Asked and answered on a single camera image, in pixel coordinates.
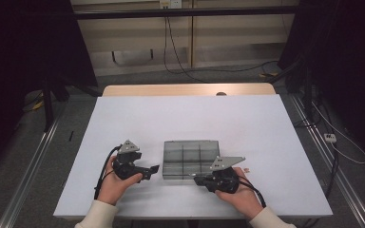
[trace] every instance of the electrical outlet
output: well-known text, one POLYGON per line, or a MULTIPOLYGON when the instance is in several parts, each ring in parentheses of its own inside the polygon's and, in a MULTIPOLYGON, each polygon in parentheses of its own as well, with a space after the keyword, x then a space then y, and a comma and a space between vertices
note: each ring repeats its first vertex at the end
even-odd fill
POLYGON ((327 143, 336 143, 336 136, 334 134, 324 134, 324 140, 327 143))
POLYGON ((181 9, 183 7, 182 0, 170 0, 170 8, 171 9, 181 9))
POLYGON ((160 9, 170 9, 170 0, 160 0, 160 9))

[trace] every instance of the white sleeve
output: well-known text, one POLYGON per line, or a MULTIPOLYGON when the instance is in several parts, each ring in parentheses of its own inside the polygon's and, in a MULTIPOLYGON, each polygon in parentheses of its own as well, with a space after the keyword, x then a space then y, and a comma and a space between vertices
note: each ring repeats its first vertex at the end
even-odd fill
POLYGON ((116 206, 95 200, 85 218, 75 228, 112 228, 114 216, 117 214, 116 206))
POLYGON ((254 228, 296 228, 295 225, 282 221, 269 207, 265 207, 250 220, 250 224, 254 228))

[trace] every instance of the gray floor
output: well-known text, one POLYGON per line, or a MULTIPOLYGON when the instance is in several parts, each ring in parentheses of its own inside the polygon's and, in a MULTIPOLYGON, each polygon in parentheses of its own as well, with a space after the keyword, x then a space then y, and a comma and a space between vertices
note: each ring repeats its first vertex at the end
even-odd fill
MULTIPOLYGON (((237 69, 250 66, 221 66, 216 69, 237 69)), ((277 71, 274 65, 264 67, 267 72, 277 71)), ((263 82, 264 79, 258 75, 261 68, 255 70, 225 73, 225 72, 191 72, 190 75, 201 78, 210 83, 240 83, 240 82, 263 82)), ((154 71, 139 74, 121 74, 117 76, 98 77, 99 90, 107 85, 124 84, 172 84, 172 83, 196 83, 183 74, 174 75, 166 71, 154 71)), ((294 108, 291 95, 287 94, 283 82, 275 84, 275 89, 280 95, 292 122, 301 120, 298 112, 294 108)), ((96 99, 83 94, 79 90, 70 87, 68 89, 71 96, 67 103, 60 104, 54 102, 54 107, 65 105, 66 109, 59 121, 55 135, 48 148, 41 166, 37 172, 32 186, 29 189, 23 206, 16 217, 14 227, 73 227, 75 221, 67 221, 54 217, 53 211, 62 193, 64 182, 73 164, 73 160, 78 152, 80 143, 86 131, 89 117, 94 108, 96 99)), ((334 124, 341 130, 344 129, 340 118, 335 115, 332 108, 331 115, 334 124)), ((323 130, 323 123, 318 125, 323 130)), ((0 158, 0 218, 10 202, 17 184, 22 179, 28 164, 37 148, 44 130, 44 109, 27 112, 19 123, 17 131, 12 137, 5 153, 0 158)), ((298 136, 310 163, 315 169, 316 175, 321 182, 321 187, 326 188, 324 182, 328 182, 330 170, 319 155, 315 143, 312 141, 305 127, 296 128, 298 136)), ((339 149, 350 156, 362 159, 357 149, 351 143, 338 137, 339 149)), ((340 158, 340 168, 345 173, 349 182, 360 196, 365 205, 365 164, 355 164, 340 158)), ((360 227, 355 218, 354 212, 349 207, 342 192, 337 185, 329 197, 330 205, 334 215, 322 218, 315 227, 360 227)), ((306 219, 284 218, 296 225, 303 224, 306 219)), ((116 220, 115 227, 187 227, 182 220, 151 220, 151 221, 130 221, 116 220)), ((240 220, 204 220, 200 222, 200 227, 245 227, 240 220)))

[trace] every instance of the person's left hand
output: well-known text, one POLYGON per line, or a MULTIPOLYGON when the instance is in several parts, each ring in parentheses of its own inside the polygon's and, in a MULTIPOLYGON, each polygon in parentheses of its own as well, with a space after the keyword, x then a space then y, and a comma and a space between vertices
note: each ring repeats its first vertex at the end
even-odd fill
POLYGON ((100 190, 97 200, 115 206, 117 201, 125 192, 126 188, 140 181, 143 175, 141 173, 138 173, 126 180, 121 180, 113 171, 112 163, 114 161, 115 156, 112 156, 106 164, 106 174, 108 172, 111 173, 108 174, 108 176, 105 177, 105 179, 103 180, 102 188, 100 190))

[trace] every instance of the hand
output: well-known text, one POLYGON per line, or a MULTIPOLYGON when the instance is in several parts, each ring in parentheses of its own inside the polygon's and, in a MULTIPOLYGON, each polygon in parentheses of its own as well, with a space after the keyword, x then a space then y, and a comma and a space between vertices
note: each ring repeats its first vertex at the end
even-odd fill
MULTIPOLYGON (((237 175, 245 178, 241 168, 235 167, 233 169, 236 171, 237 175)), ((239 212, 249 219, 253 219, 263 209, 254 191, 242 184, 239 185, 239 189, 234 194, 225 193, 219 190, 216 190, 215 193, 221 200, 232 204, 239 212)))
POLYGON ((121 180, 113 171, 112 163, 114 161, 115 161, 115 156, 112 156, 108 160, 108 163, 106 164, 106 174, 108 172, 111 173, 108 174, 103 180, 102 188, 100 190, 99 197, 97 198, 97 200, 115 206, 117 201, 125 192, 126 188, 140 181, 143 175, 139 173, 135 174, 134 176, 126 180, 121 180))

